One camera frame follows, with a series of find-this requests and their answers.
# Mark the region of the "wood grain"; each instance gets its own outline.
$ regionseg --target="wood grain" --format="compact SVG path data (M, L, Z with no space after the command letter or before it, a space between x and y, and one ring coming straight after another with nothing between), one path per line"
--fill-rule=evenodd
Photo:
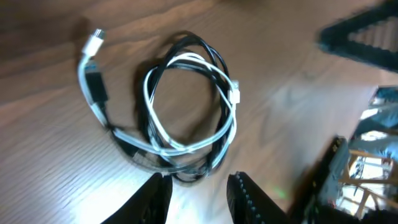
M204 38L240 82L238 133L223 166L194 186L174 185L167 223L231 223L226 180L237 170L288 209L332 136L350 136L377 85L397 81L316 45L323 26L373 3L0 2L0 223L99 223L151 175L121 154L78 87L77 56L95 27L106 30L96 59L111 119L121 125L136 123L137 66L177 31ZM168 72L155 109L172 133L191 133L211 106L209 95L205 79ZM202 130L196 138L211 134L212 122Z

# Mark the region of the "black connector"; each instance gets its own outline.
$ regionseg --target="black connector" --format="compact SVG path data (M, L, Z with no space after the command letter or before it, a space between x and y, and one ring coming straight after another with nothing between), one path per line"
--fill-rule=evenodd
M94 103L104 103L108 100L108 94L101 72L86 73L87 85Z

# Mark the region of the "usb connector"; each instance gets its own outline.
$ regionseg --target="usb connector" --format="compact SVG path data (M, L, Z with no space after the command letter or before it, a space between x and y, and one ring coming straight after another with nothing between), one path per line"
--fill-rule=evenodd
M87 40L85 46L83 47L83 54L87 56L94 56L97 54L98 49L100 49L102 43L104 42L105 32L101 29L96 29L95 32Z

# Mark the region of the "white connector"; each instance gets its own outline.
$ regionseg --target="white connector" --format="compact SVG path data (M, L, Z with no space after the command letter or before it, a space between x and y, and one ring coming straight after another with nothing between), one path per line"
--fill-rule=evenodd
M105 32L103 30L96 29L95 32L87 40L81 52L90 57L97 54L98 49L100 49L102 43L104 42L104 35Z
M228 91L228 100L232 104L238 104L241 102L241 92L239 91L239 82L237 80L231 80L233 86Z

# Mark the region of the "coiled cable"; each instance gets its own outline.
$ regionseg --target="coiled cable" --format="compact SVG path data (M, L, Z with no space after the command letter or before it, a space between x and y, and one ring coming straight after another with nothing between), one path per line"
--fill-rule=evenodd
M88 73L90 58L96 54L102 42L103 31L96 30L83 48L83 56L78 66L81 90L100 123L108 128L118 141L130 144L137 150L158 158L158 164L153 162L151 166L144 163L140 165L160 172L174 173L174 177L182 182L194 182L217 169L236 134L236 104L239 103L240 97L238 83L229 79L229 72L221 55L200 37L190 33L177 41L160 63L149 68L142 81L142 98L137 102L140 103L139 129L147 140L144 142L109 122L105 103L108 97L103 93L104 87L99 87L102 82L101 74ZM187 50L190 46L203 47L210 62ZM217 60L220 61L221 68L218 67ZM163 72L170 68L189 70L204 75L219 91L221 116L214 135L193 144L184 145L170 137L160 123L152 105L157 84ZM196 157L189 159L188 162L179 162L181 156L189 157L210 145L211 150L202 158Z

